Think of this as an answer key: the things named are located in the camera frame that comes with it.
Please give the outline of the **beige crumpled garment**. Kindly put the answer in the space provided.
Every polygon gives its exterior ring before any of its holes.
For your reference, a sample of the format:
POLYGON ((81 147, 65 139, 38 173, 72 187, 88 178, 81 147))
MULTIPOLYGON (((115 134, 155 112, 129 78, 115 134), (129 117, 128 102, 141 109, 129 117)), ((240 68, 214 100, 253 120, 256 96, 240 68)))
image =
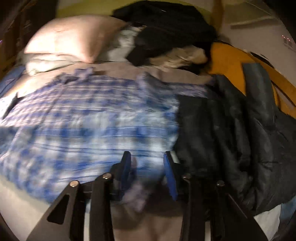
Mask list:
POLYGON ((165 54, 149 58, 149 63, 160 69, 177 69, 191 64, 204 64, 207 60, 203 49, 191 45, 184 48, 173 48, 165 54))

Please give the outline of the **wooden chair frame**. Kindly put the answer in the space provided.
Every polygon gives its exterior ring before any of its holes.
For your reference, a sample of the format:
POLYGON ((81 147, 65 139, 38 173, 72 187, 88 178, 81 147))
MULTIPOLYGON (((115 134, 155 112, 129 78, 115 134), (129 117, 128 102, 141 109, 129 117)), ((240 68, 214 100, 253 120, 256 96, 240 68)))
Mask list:
POLYGON ((215 28, 216 32, 220 32, 224 19, 224 5, 222 0, 214 0, 211 11, 211 25, 215 28))

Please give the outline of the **white folded blanket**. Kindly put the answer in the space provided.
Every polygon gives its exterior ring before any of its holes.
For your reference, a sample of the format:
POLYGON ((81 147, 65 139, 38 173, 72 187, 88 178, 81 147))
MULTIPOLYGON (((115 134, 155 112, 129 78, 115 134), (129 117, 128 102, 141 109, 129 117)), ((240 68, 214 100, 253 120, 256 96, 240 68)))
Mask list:
POLYGON ((29 76, 34 76, 38 73, 52 71, 76 63, 83 63, 82 60, 71 55, 25 54, 23 51, 18 54, 17 61, 25 66, 26 73, 29 76))

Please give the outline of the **white grey crumpled cloth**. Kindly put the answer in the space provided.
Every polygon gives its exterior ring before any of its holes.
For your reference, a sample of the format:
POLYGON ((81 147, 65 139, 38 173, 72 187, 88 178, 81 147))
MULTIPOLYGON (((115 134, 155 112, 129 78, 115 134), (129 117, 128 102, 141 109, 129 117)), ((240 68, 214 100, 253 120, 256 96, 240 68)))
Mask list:
POLYGON ((108 47, 97 57, 97 61, 127 62, 126 57, 135 47, 134 40, 144 27, 127 26, 116 34, 108 47))

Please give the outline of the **blue item at bedside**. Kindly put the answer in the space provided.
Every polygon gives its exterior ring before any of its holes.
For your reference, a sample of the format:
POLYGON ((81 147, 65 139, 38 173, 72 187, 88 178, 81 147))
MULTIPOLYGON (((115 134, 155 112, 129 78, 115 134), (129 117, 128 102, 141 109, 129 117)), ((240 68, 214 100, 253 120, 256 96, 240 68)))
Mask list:
POLYGON ((7 75, 1 80, 0 98, 2 98, 9 90, 13 88, 16 82, 21 78, 25 71, 25 65, 19 65, 10 70, 7 75))

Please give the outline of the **blue white plaid shirt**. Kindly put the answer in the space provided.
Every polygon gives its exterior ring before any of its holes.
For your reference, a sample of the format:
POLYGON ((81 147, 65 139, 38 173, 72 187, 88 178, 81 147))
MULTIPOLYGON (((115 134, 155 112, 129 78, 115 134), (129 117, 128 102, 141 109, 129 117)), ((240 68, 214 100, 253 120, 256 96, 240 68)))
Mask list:
POLYGON ((60 74, 24 97, 1 99, 1 174, 37 199, 53 202, 71 180, 93 181, 132 154, 122 201, 141 211, 162 178, 163 155, 179 125, 179 95, 205 98, 202 85, 60 74))

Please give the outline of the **black garment pile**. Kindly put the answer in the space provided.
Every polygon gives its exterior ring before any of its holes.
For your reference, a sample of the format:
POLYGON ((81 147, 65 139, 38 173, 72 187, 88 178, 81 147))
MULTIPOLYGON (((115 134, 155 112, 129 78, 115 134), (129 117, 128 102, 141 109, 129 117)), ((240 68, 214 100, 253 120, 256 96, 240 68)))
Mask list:
POLYGON ((211 45, 217 38, 213 26, 194 7, 165 1, 137 1, 115 9, 114 18, 143 30, 134 40, 126 59, 134 66, 160 56, 173 48, 195 46, 210 58, 211 45))

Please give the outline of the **pink pillow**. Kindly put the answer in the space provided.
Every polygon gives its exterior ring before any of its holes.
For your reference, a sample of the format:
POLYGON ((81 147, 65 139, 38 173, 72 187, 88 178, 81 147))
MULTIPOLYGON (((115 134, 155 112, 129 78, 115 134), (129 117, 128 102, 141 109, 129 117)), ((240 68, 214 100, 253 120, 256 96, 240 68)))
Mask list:
POLYGON ((29 40, 25 54, 71 55, 93 63, 127 22, 107 15, 56 18, 41 27, 29 40))

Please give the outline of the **orange yellow garment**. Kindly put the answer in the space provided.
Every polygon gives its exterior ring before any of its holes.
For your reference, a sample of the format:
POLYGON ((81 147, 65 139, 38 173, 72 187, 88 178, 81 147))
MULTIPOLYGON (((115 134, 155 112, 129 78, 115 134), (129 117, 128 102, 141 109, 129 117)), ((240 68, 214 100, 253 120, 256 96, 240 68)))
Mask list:
POLYGON ((250 53, 219 42, 215 42, 211 47, 211 60, 211 67, 208 73, 225 75, 243 94, 246 92, 242 64, 261 64, 272 81, 276 105, 281 111, 295 118, 295 86, 276 69, 250 53))

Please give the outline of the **dark navy puffer jacket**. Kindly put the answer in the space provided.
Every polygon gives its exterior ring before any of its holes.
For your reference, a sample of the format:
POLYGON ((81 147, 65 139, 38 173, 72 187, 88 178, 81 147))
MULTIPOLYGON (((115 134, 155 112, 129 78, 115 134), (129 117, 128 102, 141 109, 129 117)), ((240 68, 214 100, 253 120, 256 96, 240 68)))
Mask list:
POLYGON ((295 197, 295 119, 276 106, 260 64, 242 68, 245 93, 215 75, 207 97, 178 96, 174 151, 197 186, 222 180, 257 215, 295 197))

